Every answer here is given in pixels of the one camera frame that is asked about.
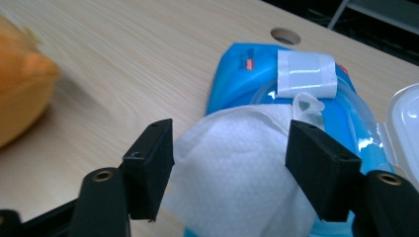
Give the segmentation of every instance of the tissue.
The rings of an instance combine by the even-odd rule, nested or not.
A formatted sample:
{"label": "tissue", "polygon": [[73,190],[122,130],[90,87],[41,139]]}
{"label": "tissue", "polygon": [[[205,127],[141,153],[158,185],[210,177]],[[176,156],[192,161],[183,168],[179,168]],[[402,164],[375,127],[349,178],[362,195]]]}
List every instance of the tissue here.
{"label": "tissue", "polygon": [[307,236],[316,214],[285,157],[291,119],[322,126],[323,108],[299,94],[202,118],[174,143],[163,206],[201,237]]}

